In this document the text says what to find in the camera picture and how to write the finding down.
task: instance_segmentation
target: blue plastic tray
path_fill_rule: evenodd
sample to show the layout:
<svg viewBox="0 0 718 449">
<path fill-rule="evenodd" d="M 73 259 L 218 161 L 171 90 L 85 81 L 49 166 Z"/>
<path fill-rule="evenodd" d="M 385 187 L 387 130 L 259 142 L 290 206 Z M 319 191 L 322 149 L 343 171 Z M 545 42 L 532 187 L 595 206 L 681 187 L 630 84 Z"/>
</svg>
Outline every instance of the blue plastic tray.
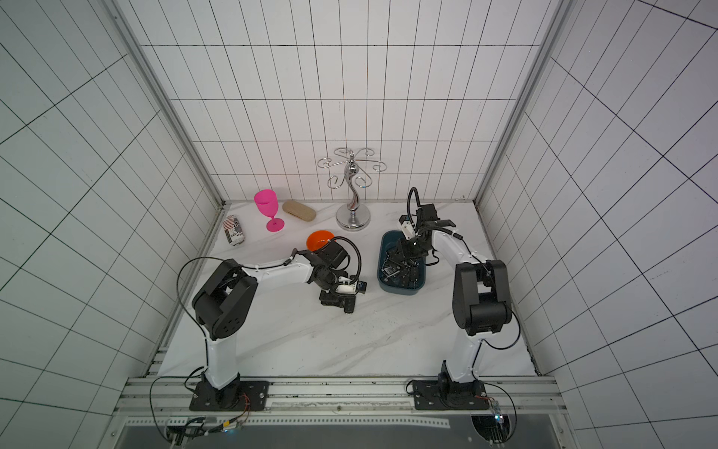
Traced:
<svg viewBox="0 0 718 449">
<path fill-rule="evenodd" d="M 379 265 L 376 267 L 376 279 L 379 281 L 379 287 L 382 290 L 389 293 L 396 293 L 397 295 L 415 295 L 423 286 L 426 281 L 426 265 L 424 261 L 419 262 L 419 283 L 415 288 L 403 288 L 396 285 L 387 284 L 383 281 L 384 276 L 381 272 L 381 267 L 384 265 L 386 260 L 386 250 L 394 247 L 396 241 L 400 237 L 404 236 L 401 231 L 389 231 L 384 233 L 381 237 L 381 247 L 379 248 Z"/>
</svg>

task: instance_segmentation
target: pink wine glass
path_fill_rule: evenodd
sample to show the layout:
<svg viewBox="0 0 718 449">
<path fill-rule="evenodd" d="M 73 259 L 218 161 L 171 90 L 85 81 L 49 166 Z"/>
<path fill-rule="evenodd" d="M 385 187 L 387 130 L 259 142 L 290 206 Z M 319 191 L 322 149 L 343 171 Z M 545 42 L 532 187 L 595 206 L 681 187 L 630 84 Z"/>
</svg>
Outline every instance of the pink wine glass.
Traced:
<svg viewBox="0 0 718 449">
<path fill-rule="evenodd" d="M 263 216 L 271 218 L 267 223 L 267 231 L 281 231 L 284 227 L 284 220 L 274 217 L 279 210 L 279 201 L 276 199 L 274 190 L 260 190 L 254 195 L 254 203 L 257 205 L 259 211 L 262 212 Z"/>
</svg>

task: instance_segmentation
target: black cable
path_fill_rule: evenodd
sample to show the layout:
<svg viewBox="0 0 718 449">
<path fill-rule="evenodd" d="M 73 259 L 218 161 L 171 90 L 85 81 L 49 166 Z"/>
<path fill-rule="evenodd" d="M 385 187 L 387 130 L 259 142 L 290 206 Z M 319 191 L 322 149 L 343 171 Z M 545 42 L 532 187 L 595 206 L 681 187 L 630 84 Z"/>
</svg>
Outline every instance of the black cable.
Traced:
<svg viewBox="0 0 718 449">
<path fill-rule="evenodd" d="M 199 371 L 202 368 L 204 368 L 204 366 L 201 366 L 200 368 L 195 369 L 194 371 L 192 371 L 192 373 L 196 373 L 197 371 Z M 159 425 L 157 424 L 157 418 L 154 416 L 154 407 L 152 407 L 152 387 L 160 379 L 184 379 L 186 382 L 187 379 L 191 379 L 192 377 L 199 377 L 199 376 L 201 376 L 201 374 L 197 375 L 197 376 L 193 376 L 192 374 L 190 374 L 189 376 L 160 376 L 160 377 L 156 378 L 154 381 L 152 381 L 152 383 L 149 385 L 149 411 L 152 413 L 152 422 L 154 422 L 154 426 L 157 429 L 159 436 L 161 436 L 162 439 L 167 441 L 168 443 L 172 443 L 172 439 L 162 433 L 162 430 L 159 428 Z"/>
<path fill-rule="evenodd" d="M 464 236 L 462 236 L 461 234 L 459 234 L 457 232 L 454 232 L 450 229 L 442 228 L 441 226 L 432 226 L 432 225 L 424 226 L 423 228 L 419 229 L 416 232 L 416 235 L 423 234 L 424 231 L 441 231 L 441 232 L 445 232 L 445 233 L 449 234 L 450 236 L 452 236 L 456 239 L 459 239 L 461 241 L 464 240 Z"/>
<path fill-rule="evenodd" d="M 479 258 L 476 257 L 476 256 L 471 252 L 471 248 L 469 248 L 469 244 L 466 243 L 466 240 L 464 240 L 463 238 L 461 238 L 461 239 L 459 239 L 459 240 L 462 241 L 462 242 L 464 242 L 464 246 L 466 246 L 466 251 L 469 252 L 469 255 L 470 255 L 471 257 L 473 257 L 475 261 L 479 262 L 479 263 L 481 264 L 481 266 L 484 267 L 484 270 L 486 270 L 486 274 L 487 274 L 489 277 L 491 277 L 491 273 L 489 272 L 489 269 L 486 268 L 486 265 L 484 265 L 484 263 L 483 263 L 482 261 L 480 261 Z"/>
<path fill-rule="evenodd" d="M 516 318 L 516 324 L 518 325 L 518 335 L 516 336 L 516 339 L 513 341 L 513 343 L 511 343 L 509 346 L 506 346 L 505 348 L 497 348 L 496 346 L 494 346 L 491 343 L 484 340 L 483 343 L 486 343 L 489 346 L 489 348 L 494 348 L 494 349 L 498 349 L 499 351 L 504 351 L 506 349 L 514 347 L 514 345 L 518 343 L 518 339 L 521 338 L 521 321 L 518 320 L 518 317 L 513 312 L 513 310 L 511 310 L 511 315 L 513 315 L 513 317 Z"/>
<path fill-rule="evenodd" d="M 190 379 L 195 375 L 195 373 L 196 373 L 197 371 L 199 371 L 200 369 L 202 369 L 202 368 L 204 368 L 204 366 L 200 366 L 199 368 L 197 368 L 197 369 L 195 369 L 194 371 L 192 371 L 192 372 L 190 373 L 190 375 L 187 376 L 187 378 L 185 379 L 185 381 L 182 383 L 182 385 L 184 385 L 185 388 L 186 388 L 190 393 L 192 393 L 192 394 L 195 393 L 195 390 L 193 390 L 193 389 L 191 389 L 191 388 L 189 388 L 189 387 L 187 386 L 187 381 L 190 380 Z"/>
<path fill-rule="evenodd" d="M 489 384 L 488 382 L 484 382 L 484 385 L 495 386 L 502 392 L 506 393 L 506 396 L 508 396 L 508 399 L 511 401 L 511 406 L 513 407 L 513 426 L 511 426 L 511 431 L 508 434 L 508 437 L 504 441 L 502 441 L 502 443 L 506 443 L 507 441 L 509 441 L 511 439 L 511 437 L 513 437 L 513 434 L 516 433 L 516 424 L 518 423 L 518 414 L 516 413 L 516 405 L 513 403 L 513 399 L 511 399 L 511 395 L 506 390 L 501 388 L 500 386 L 494 385 L 494 384 Z"/>
<path fill-rule="evenodd" d="M 178 301 L 179 305 L 182 306 L 182 309 L 185 311 L 187 316 L 189 316 L 190 319 L 195 322 L 195 324 L 200 329 L 200 331 L 202 331 L 202 337 L 205 340 L 207 340 L 207 333 L 205 333 L 205 329 L 202 327 L 202 325 L 199 323 L 199 321 L 197 321 L 195 319 L 195 317 L 192 316 L 190 311 L 187 310 L 187 308 L 185 307 L 185 304 L 182 302 L 182 298 L 180 298 L 180 275 L 182 274 L 182 270 L 184 270 L 187 265 L 191 264 L 195 260 L 200 260 L 200 259 L 214 259 L 214 260 L 218 260 L 218 261 L 222 261 L 222 262 L 225 261 L 224 259 L 220 259 L 219 257 L 211 257 L 211 256 L 200 256 L 200 257 L 195 257 L 194 259 L 190 259 L 187 261 L 186 264 L 182 265 L 182 268 L 179 269 L 179 273 L 177 273 L 177 283 L 175 286 L 177 287 L 177 301 Z M 210 354 L 207 352 L 207 343 L 205 343 L 205 365 L 206 366 L 210 365 Z"/>
<path fill-rule="evenodd" d="M 335 268 L 335 271 L 343 272 L 344 270 L 349 268 L 349 264 L 351 264 L 351 263 L 352 263 L 352 257 L 349 254 L 347 254 L 347 264 L 345 266 L 343 266 L 342 268 Z"/>
<path fill-rule="evenodd" d="M 414 193 L 414 200 L 416 200 L 416 208 L 421 207 L 421 201 L 419 201 L 419 191 L 412 187 L 409 189 L 409 195 L 406 197 L 406 216 L 409 217 L 409 223 L 414 224 L 414 220 L 411 219 L 411 193 Z"/>
<path fill-rule="evenodd" d="M 359 248 L 357 248 L 357 246 L 354 244 L 353 241 L 347 239 L 346 237 L 335 236 L 335 237 L 332 237 L 332 241 L 334 241 L 334 240 L 343 240 L 343 241 L 349 243 L 352 246 L 352 248 L 354 248 L 354 251 L 357 254 L 357 274 L 354 275 L 354 280 L 358 281 L 359 274 L 361 273 L 361 254 L 359 253 Z"/>
<path fill-rule="evenodd" d="M 434 249 L 433 247 L 432 247 L 432 256 L 436 259 L 436 261 L 432 262 L 431 264 L 427 264 L 426 262 L 424 262 L 425 266 L 430 267 L 432 265 L 436 265 L 439 262 L 441 262 L 441 259 L 439 259 L 439 256 L 437 256 L 437 250 Z"/>
</svg>

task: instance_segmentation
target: grid lines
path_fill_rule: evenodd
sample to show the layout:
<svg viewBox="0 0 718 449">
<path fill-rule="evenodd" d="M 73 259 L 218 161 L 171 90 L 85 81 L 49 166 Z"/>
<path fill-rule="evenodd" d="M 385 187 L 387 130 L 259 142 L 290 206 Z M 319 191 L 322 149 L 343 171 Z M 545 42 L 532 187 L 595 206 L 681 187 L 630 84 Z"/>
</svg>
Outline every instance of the grid lines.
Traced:
<svg viewBox="0 0 718 449">
<path fill-rule="evenodd" d="M 718 304 L 707 181 L 718 152 L 704 143 L 718 96 L 688 82 L 712 73 L 718 38 L 715 24 L 666 7 L 576 5 L 479 204 L 538 367 L 556 376 L 588 447 L 614 447 L 616 426 L 664 448 L 709 444 L 718 422 L 704 402 L 718 386 L 706 321 Z M 672 25 L 646 40 L 662 21 Z M 635 57 L 641 45 L 650 59 Z M 659 406 L 648 392 L 669 384 L 680 393 Z M 606 388 L 622 392 L 621 410 Z M 691 417 L 701 424 L 690 433 L 664 426 Z"/>
</svg>

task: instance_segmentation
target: white robotic arm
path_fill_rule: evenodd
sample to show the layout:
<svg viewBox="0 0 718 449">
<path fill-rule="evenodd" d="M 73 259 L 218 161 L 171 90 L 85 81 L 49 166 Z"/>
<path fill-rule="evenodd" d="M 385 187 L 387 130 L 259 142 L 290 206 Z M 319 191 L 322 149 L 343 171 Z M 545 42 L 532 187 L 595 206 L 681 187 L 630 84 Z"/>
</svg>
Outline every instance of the white robotic arm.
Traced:
<svg viewBox="0 0 718 449">
<path fill-rule="evenodd" d="M 409 210 L 412 193 L 417 203 L 415 222 Z M 439 392 L 442 399 L 449 400 L 452 395 L 477 394 L 482 388 L 474 375 L 475 369 L 480 370 L 477 368 L 482 358 L 480 349 L 484 342 L 501 332 L 513 316 L 506 265 L 472 251 L 464 237 L 453 229 L 454 223 L 439 219 L 434 205 L 422 205 L 418 196 L 412 188 L 406 215 L 399 218 L 404 236 L 387 251 L 382 270 L 387 274 L 401 274 L 402 279 L 409 278 L 409 282 L 413 282 L 412 273 L 416 270 L 412 271 L 411 267 L 423 261 L 429 251 L 440 253 L 443 256 L 440 259 L 454 269 L 452 311 L 459 330 L 452 352 L 439 373 Z"/>
<path fill-rule="evenodd" d="M 348 255 L 337 240 L 347 241 L 357 252 L 357 273 L 352 276 L 345 268 L 339 268 Z M 321 289 L 323 305 L 342 307 L 345 313 L 352 313 L 356 294 L 366 290 L 366 283 L 359 280 L 360 271 L 359 251 L 344 237 L 334 237 L 317 251 L 295 249 L 287 260 L 253 267 L 233 259 L 222 261 L 192 300 L 197 321 L 209 334 L 208 369 L 203 374 L 206 381 L 212 388 L 222 390 L 238 378 L 234 334 L 244 324 L 256 295 L 288 284 L 314 282 Z"/>
<path fill-rule="evenodd" d="M 451 266 L 468 263 L 487 263 L 488 258 L 471 249 L 463 240 L 456 239 L 445 232 L 434 232 L 432 235 L 432 246 L 440 253 L 444 260 Z M 490 340 L 498 333 L 492 330 L 469 335 L 464 329 L 457 331 L 454 339 L 454 346 L 451 354 L 447 357 L 446 367 L 449 377 L 454 382 L 465 383 L 474 379 L 473 371 L 480 371 L 483 351 L 483 341 Z"/>
</svg>

